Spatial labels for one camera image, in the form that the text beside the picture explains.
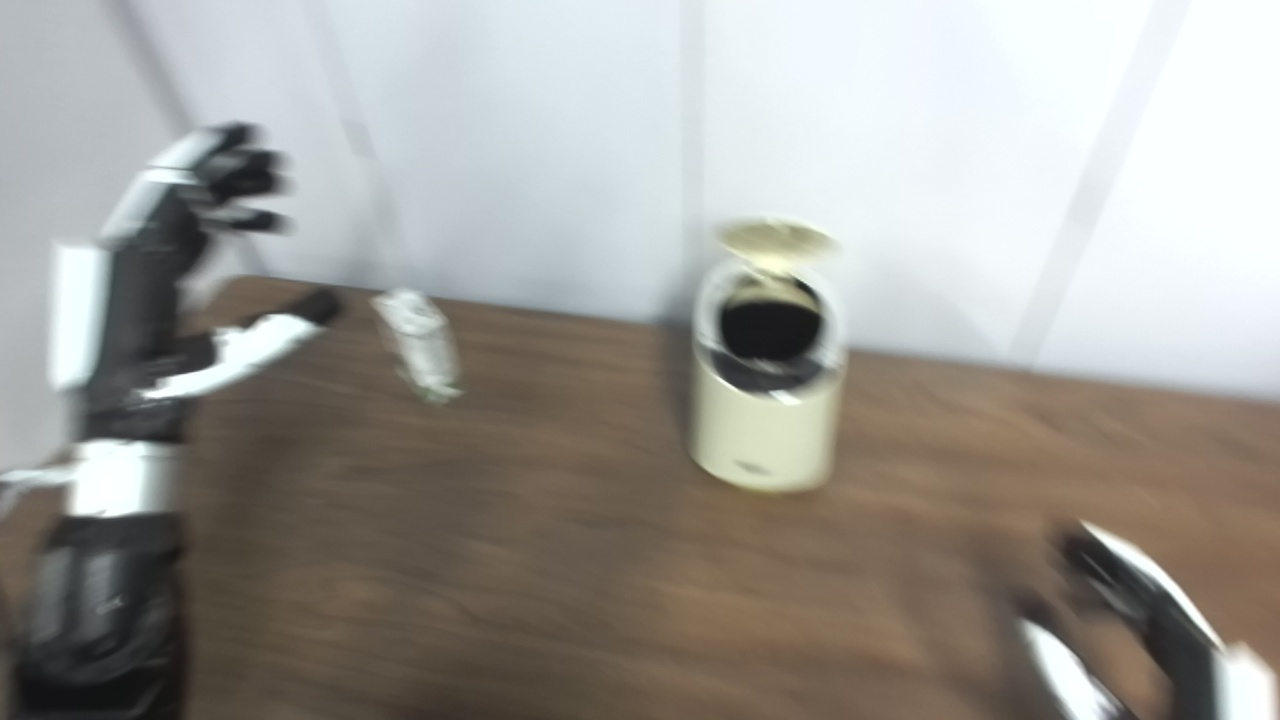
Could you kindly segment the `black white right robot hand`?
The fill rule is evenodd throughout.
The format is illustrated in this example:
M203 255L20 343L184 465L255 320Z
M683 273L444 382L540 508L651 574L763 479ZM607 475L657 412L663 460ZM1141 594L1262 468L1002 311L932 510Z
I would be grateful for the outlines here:
M1064 571L1140 642L1169 683L1170 719L1275 719L1277 674L1249 646L1225 642L1190 596L1137 544L1082 521L1062 533ZM1053 609L1029 598L1014 623L1052 719L1134 719Z

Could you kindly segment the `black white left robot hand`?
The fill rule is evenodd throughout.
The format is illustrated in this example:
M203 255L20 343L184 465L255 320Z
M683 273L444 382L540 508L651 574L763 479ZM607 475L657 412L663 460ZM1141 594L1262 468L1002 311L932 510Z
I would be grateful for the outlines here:
M271 233L278 213L242 199L282 187L282 155L244 122L205 126L137 174L60 291L52 384L74 401L77 442L178 445L191 404L324 332L340 297L319 288L236 325L182 331L182 284L220 233Z

